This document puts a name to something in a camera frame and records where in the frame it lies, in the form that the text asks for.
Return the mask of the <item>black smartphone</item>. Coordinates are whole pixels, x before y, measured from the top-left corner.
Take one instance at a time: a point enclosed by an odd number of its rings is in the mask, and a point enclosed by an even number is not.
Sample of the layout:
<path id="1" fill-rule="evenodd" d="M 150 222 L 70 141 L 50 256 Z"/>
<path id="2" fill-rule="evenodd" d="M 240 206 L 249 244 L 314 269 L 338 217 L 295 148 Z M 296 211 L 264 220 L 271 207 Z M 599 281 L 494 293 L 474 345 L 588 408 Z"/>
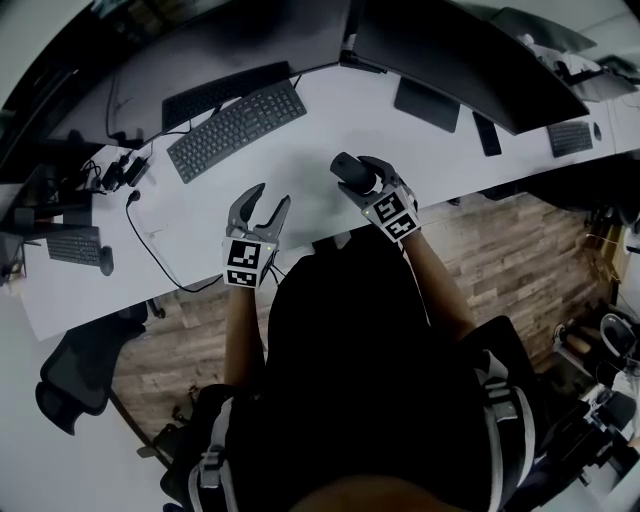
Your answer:
<path id="1" fill-rule="evenodd" d="M 486 157 L 494 157 L 502 154 L 499 137 L 495 124 L 478 112 L 473 111 L 474 122 L 479 139 Z"/>

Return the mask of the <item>white grey rounded device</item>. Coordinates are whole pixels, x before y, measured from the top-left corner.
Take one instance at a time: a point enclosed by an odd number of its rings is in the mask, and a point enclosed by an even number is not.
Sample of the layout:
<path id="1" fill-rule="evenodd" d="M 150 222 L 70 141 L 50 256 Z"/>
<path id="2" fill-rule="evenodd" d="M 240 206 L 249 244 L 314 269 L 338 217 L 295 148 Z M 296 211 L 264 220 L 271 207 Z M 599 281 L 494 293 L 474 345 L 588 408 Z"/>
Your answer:
<path id="1" fill-rule="evenodd" d="M 640 323 L 608 313 L 601 319 L 600 334 L 615 357 L 640 361 Z"/>

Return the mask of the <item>black power adapter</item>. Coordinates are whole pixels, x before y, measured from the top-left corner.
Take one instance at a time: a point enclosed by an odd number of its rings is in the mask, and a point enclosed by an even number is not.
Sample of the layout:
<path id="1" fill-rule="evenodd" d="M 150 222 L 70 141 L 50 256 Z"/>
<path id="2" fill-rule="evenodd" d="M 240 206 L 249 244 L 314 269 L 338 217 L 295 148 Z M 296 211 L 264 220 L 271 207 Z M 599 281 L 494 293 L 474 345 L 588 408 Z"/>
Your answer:
<path id="1" fill-rule="evenodd" d="M 121 160 L 112 162 L 106 173 L 101 179 L 101 186 L 105 192 L 115 191 L 120 185 L 121 178 L 123 176 L 124 164 Z"/>
<path id="2" fill-rule="evenodd" d="M 149 158 L 136 157 L 124 174 L 124 182 L 129 187 L 135 187 L 148 169 Z"/>

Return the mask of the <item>black full-size keyboard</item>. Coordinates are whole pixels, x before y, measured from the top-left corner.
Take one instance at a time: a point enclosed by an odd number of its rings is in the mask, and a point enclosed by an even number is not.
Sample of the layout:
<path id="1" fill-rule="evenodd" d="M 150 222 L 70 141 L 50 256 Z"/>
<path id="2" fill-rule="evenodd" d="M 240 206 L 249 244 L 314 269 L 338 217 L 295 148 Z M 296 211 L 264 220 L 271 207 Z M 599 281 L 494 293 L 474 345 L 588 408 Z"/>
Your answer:
<path id="1" fill-rule="evenodd" d="M 290 81 L 257 90 L 192 129 L 168 149 L 187 184 L 256 140 L 299 119 L 307 110 Z"/>

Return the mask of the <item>flat black monitor with stand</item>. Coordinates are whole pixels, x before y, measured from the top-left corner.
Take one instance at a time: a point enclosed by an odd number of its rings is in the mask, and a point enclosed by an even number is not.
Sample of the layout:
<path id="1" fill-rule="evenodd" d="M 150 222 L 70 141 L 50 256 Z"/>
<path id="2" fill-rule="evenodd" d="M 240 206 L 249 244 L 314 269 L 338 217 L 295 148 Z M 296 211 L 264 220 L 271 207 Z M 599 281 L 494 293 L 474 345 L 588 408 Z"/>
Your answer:
<path id="1" fill-rule="evenodd" d="M 362 0 L 353 52 L 512 135 L 589 113 L 524 44 L 450 0 Z"/>

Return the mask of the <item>black mesh office chair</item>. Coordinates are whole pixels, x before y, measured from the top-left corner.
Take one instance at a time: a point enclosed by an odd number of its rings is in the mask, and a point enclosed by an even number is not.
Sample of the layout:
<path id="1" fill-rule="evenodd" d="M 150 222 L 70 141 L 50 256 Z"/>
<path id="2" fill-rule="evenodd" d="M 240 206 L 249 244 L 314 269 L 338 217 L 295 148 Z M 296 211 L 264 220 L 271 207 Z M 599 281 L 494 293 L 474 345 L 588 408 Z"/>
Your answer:
<path id="1" fill-rule="evenodd" d="M 43 415 L 68 435 L 83 415 L 101 415 L 124 345 L 146 332 L 146 303 L 68 330 L 44 362 L 35 388 Z"/>

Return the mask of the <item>person's left forearm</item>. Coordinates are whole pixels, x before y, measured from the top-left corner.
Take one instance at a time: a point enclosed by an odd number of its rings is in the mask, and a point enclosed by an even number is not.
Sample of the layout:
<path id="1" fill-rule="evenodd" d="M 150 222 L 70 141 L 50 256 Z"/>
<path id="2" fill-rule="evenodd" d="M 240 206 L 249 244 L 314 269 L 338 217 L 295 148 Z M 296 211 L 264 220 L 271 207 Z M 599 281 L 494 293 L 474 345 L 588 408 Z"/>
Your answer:
<path id="1" fill-rule="evenodd" d="M 255 387 L 264 368 L 255 291 L 232 287 L 226 314 L 224 382 L 236 388 Z"/>

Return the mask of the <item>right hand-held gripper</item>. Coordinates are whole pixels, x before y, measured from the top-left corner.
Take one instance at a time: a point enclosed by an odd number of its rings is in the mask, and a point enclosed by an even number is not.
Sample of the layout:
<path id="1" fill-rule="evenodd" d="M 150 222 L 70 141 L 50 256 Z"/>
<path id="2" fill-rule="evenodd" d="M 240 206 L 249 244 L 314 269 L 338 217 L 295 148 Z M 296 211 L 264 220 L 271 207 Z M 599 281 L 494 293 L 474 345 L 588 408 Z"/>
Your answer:
<path id="1" fill-rule="evenodd" d="M 358 156 L 362 166 L 360 190 L 372 190 L 380 179 L 381 192 L 364 194 L 339 182 L 338 188 L 361 210 L 362 215 L 394 243 L 415 232 L 419 227 L 417 200 L 394 167 L 373 156 Z"/>

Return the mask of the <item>grey monitor back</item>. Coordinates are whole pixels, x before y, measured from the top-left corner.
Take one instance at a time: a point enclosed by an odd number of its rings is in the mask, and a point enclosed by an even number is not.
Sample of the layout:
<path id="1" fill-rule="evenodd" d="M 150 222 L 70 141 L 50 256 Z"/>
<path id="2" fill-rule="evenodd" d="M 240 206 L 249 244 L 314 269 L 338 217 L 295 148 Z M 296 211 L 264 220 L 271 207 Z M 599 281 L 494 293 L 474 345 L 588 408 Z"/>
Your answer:
<path id="1" fill-rule="evenodd" d="M 509 36 L 560 52 L 580 53 L 597 43 L 563 25 L 515 8 L 499 9 L 490 22 Z"/>

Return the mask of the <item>dark grey mouse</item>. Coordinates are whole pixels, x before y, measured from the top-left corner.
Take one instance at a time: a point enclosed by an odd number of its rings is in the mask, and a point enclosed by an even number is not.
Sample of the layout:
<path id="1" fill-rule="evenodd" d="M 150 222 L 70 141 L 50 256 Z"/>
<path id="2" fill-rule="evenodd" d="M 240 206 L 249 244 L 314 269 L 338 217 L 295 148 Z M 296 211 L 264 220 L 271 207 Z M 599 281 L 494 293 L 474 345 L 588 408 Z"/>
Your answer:
<path id="1" fill-rule="evenodd" d="M 377 176 L 359 159 L 346 152 L 338 154 L 330 165 L 330 171 L 341 183 L 358 195 L 371 192 L 377 182 Z"/>

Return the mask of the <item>small black keyboard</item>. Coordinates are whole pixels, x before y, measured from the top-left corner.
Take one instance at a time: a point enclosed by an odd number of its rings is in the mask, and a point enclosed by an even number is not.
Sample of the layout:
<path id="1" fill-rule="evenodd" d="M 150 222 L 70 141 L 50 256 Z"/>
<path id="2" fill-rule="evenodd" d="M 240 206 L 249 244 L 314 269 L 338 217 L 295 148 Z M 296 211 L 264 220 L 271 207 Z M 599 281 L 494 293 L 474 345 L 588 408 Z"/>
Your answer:
<path id="1" fill-rule="evenodd" d="M 546 127 L 554 158 L 584 152 L 593 148 L 588 122 L 570 121 Z"/>
<path id="2" fill-rule="evenodd" d="M 99 267 L 101 243 L 98 235 L 72 235 L 47 240 L 51 260 Z"/>

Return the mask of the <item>person's black clothed body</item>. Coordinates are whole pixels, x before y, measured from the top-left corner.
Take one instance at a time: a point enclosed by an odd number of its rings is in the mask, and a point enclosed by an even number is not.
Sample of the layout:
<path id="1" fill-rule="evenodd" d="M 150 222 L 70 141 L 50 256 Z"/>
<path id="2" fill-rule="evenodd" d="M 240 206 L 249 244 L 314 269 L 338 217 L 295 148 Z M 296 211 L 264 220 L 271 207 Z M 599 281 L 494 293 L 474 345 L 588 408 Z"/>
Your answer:
<path id="1" fill-rule="evenodd" d="M 189 475 L 193 512 L 501 512 L 544 415 L 509 318 L 430 324 L 400 243 L 369 227 L 301 258 Z"/>

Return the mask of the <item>person's right forearm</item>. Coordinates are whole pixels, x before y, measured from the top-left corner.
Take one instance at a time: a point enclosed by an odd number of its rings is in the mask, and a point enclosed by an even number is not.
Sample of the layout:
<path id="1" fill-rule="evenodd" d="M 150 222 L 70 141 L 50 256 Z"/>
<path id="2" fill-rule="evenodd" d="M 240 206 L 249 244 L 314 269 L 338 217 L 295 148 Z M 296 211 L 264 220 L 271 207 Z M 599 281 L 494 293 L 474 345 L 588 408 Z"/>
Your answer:
<path id="1" fill-rule="evenodd" d="M 431 326 L 459 342 L 476 328 L 471 308 L 454 279 L 420 230 L 401 240 Z"/>

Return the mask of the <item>large curved black monitor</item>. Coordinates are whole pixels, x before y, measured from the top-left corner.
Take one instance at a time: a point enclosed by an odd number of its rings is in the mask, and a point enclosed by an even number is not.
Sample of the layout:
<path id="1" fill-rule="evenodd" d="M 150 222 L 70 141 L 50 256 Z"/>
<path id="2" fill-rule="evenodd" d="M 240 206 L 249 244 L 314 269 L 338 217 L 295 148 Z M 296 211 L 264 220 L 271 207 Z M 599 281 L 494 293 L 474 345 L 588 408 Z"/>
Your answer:
<path id="1" fill-rule="evenodd" d="M 265 66 L 293 76 L 337 63 L 350 0 L 92 0 L 9 95 L 0 173 L 42 145 L 136 149 L 185 121 L 170 100 Z"/>

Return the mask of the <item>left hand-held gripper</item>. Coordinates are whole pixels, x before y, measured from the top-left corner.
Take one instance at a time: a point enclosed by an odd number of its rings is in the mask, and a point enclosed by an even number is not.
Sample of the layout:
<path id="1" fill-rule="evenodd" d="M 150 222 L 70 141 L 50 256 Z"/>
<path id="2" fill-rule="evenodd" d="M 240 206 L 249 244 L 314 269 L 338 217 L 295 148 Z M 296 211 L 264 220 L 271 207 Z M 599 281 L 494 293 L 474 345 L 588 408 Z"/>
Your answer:
<path id="1" fill-rule="evenodd" d="M 229 286 L 257 289 L 278 251 L 279 236 L 291 206 L 289 195 L 280 200 L 266 224 L 248 223 L 266 184 L 246 190 L 229 209 L 227 234 L 223 240 L 223 279 Z"/>

